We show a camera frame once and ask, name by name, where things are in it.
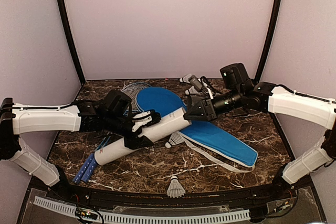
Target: blue grip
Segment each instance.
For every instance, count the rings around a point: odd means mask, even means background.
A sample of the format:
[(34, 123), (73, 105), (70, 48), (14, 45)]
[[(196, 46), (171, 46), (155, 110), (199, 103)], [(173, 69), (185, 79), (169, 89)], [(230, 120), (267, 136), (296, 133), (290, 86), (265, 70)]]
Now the blue grip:
[(92, 160), (95, 158), (94, 153), (91, 153), (90, 156), (86, 159), (85, 163), (82, 165), (80, 168), (79, 172), (76, 174), (76, 176), (73, 178), (72, 182), (75, 183), (76, 185), (79, 184), (80, 179), (88, 169), (89, 165), (91, 164)]
[(97, 165), (98, 165), (98, 163), (96, 162), (95, 157), (93, 157), (93, 160), (91, 161), (88, 169), (85, 171), (81, 181), (87, 183), (89, 181), (89, 179), (91, 178), (92, 173), (96, 169)]

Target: white perforated strip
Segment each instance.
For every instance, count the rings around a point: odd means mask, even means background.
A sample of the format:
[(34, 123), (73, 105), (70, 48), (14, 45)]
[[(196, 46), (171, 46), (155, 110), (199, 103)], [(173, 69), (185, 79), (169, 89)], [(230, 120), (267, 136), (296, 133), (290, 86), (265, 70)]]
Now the white perforated strip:
[[(66, 203), (59, 203), (43, 197), (35, 197), (34, 205), (41, 206), (62, 215), (75, 218), (76, 206)], [(237, 221), (249, 220), (249, 210), (228, 212), (216, 215), (187, 216), (187, 217), (153, 217), (153, 216), (135, 216), (114, 214), (105, 211), (99, 211), (104, 217), (105, 223), (122, 223), (122, 224), (220, 224), (233, 223)], [(95, 221), (101, 223), (100, 217)]]

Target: white wall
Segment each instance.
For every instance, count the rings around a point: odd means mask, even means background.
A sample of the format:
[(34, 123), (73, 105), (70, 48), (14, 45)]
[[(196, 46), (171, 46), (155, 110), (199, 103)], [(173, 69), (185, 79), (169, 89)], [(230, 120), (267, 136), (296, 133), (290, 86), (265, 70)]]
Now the white wall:
[(66, 0), (87, 79), (257, 70), (273, 0)]
[[(262, 80), (336, 98), (336, 0), (282, 0), (275, 36)], [(312, 146), (324, 129), (279, 116), (296, 156)], [(336, 166), (312, 175), (330, 223), (336, 222)]]
[[(56, 0), (0, 0), (0, 100), (64, 104), (80, 88)], [(23, 135), (46, 157), (55, 132)], [(0, 222), (16, 223), (30, 176), (0, 161)]]

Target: black pole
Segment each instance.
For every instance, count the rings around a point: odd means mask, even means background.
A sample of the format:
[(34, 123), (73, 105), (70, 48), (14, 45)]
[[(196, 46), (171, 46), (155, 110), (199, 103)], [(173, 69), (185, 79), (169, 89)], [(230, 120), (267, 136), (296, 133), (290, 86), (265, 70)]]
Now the black pole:
[(279, 14), (279, 9), (280, 9), (280, 3), (281, 3), (281, 0), (274, 0), (274, 2), (273, 2), (273, 9), (272, 9), (271, 19), (270, 19), (269, 26), (268, 26), (268, 31), (267, 31), (267, 35), (266, 35), (266, 40), (265, 40), (263, 52), (261, 53), (257, 73), (256, 73), (256, 76), (254, 77), (254, 79), (257, 82), (260, 81), (261, 75), (263, 74), (263, 70), (265, 68), (267, 56), (268, 56), (269, 49), (271, 47), (271, 43), (272, 43), (272, 39), (273, 39), (273, 35), (274, 35), (275, 26), (277, 24), (277, 19), (278, 19), (278, 14)]
[(69, 25), (69, 20), (68, 20), (67, 10), (65, 8), (64, 0), (57, 0), (57, 3), (58, 3), (59, 13), (61, 15), (61, 20), (62, 20), (62, 23), (63, 23), (64, 33), (65, 33), (65, 36), (67, 38), (68, 47), (69, 47), (70, 54), (71, 54), (71, 57), (72, 57), (72, 61), (74, 62), (73, 64), (75, 65), (75, 69), (76, 69), (76, 72), (77, 72), (80, 83), (84, 84), (85, 83), (85, 77), (84, 77), (84, 73), (83, 73), (82, 67), (80, 65), (80, 62), (79, 62), (79, 58), (78, 58), (78, 55), (77, 55), (74, 39), (72, 37), (72, 33), (71, 33), (70, 25)]

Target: shuttlecock feather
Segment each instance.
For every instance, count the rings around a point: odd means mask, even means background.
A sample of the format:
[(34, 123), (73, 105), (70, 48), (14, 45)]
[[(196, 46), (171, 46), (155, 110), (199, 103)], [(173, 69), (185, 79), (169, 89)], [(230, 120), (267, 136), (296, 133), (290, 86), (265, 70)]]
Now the shuttlecock feather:
[(185, 194), (184, 188), (179, 183), (176, 176), (172, 176), (170, 179), (170, 185), (167, 190), (167, 195), (171, 198), (179, 198)]
[(177, 132), (174, 132), (168, 142), (165, 144), (166, 148), (171, 148), (172, 145), (177, 145), (177, 144), (181, 144), (184, 142), (184, 137), (179, 135)]

